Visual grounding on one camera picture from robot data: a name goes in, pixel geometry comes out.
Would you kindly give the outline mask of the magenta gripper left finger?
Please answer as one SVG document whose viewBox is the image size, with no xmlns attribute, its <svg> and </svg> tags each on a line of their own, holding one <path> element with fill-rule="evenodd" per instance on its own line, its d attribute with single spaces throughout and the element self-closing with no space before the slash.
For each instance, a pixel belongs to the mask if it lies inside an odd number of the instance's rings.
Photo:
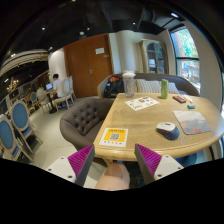
<svg viewBox="0 0 224 224">
<path fill-rule="evenodd" d="M 83 186 L 94 156 L 94 145 L 90 145 L 69 157 L 59 157 L 46 170 L 67 181 Z"/>
</svg>

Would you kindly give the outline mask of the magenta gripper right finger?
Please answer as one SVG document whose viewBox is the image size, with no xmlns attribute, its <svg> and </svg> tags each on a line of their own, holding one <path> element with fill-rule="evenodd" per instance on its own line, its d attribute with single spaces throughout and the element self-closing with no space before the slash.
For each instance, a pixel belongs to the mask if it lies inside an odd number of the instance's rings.
<svg viewBox="0 0 224 224">
<path fill-rule="evenodd" d="M 146 184 L 183 169 L 183 166 L 170 155 L 161 156 L 140 144 L 135 145 L 135 155 Z"/>
</svg>

